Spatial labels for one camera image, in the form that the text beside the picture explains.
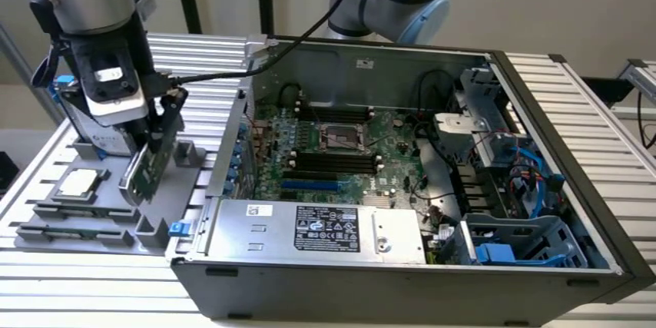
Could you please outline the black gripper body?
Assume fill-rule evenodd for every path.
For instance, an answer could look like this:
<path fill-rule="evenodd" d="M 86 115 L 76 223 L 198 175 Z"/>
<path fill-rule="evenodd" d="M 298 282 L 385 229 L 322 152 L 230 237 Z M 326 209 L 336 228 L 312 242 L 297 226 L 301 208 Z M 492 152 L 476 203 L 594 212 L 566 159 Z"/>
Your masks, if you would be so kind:
<path fill-rule="evenodd" d="M 92 122 L 77 132 L 106 152 L 148 148 L 148 100 L 173 90 L 172 80 L 156 71 L 140 17 L 101 33 L 62 33 L 56 42 L 73 80 L 56 85 L 56 93 Z"/>

